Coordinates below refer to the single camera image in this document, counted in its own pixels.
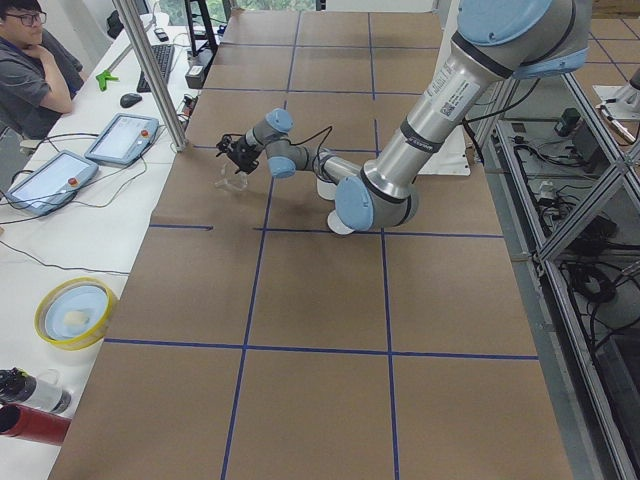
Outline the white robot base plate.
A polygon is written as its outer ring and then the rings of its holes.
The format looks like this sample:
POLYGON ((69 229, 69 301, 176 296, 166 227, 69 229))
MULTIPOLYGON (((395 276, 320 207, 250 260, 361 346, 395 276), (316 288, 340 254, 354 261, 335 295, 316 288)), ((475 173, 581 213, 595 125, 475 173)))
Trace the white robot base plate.
POLYGON ((440 150, 419 171, 420 175, 469 176, 464 128, 457 126, 440 150))

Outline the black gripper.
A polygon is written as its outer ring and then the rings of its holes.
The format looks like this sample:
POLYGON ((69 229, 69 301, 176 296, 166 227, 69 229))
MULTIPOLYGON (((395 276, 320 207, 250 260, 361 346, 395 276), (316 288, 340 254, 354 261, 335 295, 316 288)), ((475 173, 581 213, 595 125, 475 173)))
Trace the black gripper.
POLYGON ((230 159, 236 165, 236 172, 251 174, 259 165, 259 150, 249 143, 245 135, 231 143, 230 159))

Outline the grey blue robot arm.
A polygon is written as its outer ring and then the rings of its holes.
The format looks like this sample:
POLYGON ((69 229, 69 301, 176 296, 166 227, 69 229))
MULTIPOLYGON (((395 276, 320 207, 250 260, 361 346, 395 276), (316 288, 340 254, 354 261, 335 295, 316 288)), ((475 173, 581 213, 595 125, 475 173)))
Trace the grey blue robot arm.
POLYGON ((395 227, 415 215, 413 182, 492 84, 565 74, 586 61, 592 19, 589 1, 462 1, 448 58, 380 155, 353 164, 324 148, 293 144, 290 114, 276 108, 217 147, 251 173, 260 154, 277 179, 309 171, 331 184, 334 209, 327 218, 338 234, 395 227))

